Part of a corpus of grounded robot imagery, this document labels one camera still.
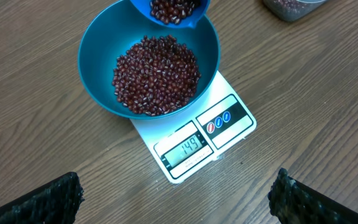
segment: teal bowl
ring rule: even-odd
[[[117,102],[115,87],[111,85],[116,59],[139,43],[144,35],[160,37],[173,35],[178,43],[186,44],[197,57],[201,78],[197,92],[189,103],[168,114],[147,116],[134,114]],[[195,29],[170,29],[143,16],[130,2],[119,1],[101,12],[89,25],[78,52],[78,70],[81,81],[91,97],[106,110],[130,119],[154,119],[169,116],[187,109],[210,86],[218,70],[220,46],[212,22],[203,16]]]

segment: kitchen scale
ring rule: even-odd
[[[132,119],[165,176],[179,184],[256,128],[239,95],[217,72],[189,108],[158,119]]]

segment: clear plastic container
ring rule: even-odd
[[[327,0],[264,0],[264,4],[280,19],[293,22],[315,10]]]

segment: blue container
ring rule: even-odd
[[[210,0],[201,0],[201,5],[197,7],[191,16],[186,17],[184,20],[182,20],[178,25],[175,25],[173,23],[169,23],[168,25],[165,25],[160,20],[154,18],[150,15],[151,7],[150,7],[150,1],[151,0],[131,0],[133,5],[141,12],[145,17],[150,19],[151,21],[160,24],[161,26],[166,26],[169,28],[195,28],[197,25],[197,22],[203,18],[203,16],[206,13],[206,10],[208,9]]]
[[[134,114],[117,102],[111,85],[117,57],[124,55],[144,35],[149,37],[173,35],[186,44],[197,57],[201,78],[197,92],[189,103],[169,114],[147,116]],[[101,12],[89,25],[78,52],[78,70],[86,91],[108,111],[131,119],[161,118],[189,107],[210,86],[218,70],[220,46],[218,34],[211,21],[203,16],[195,29],[169,29],[146,19],[130,2],[119,1]]]

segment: blue scoop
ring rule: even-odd
[[[201,0],[201,5],[198,6],[196,9],[194,9],[193,14],[191,16],[184,18],[178,25],[175,25],[171,22],[168,25],[165,25],[163,22],[150,15],[150,12],[152,10],[150,7],[150,1],[151,0],[131,0],[131,2],[137,8],[137,10],[139,10],[139,12],[141,12],[145,17],[147,17],[151,21],[161,26],[166,26],[169,28],[187,28],[187,27],[195,28],[197,22],[206,13],[206,10],[208,9],[209,2],[210,2],[210,0]]]

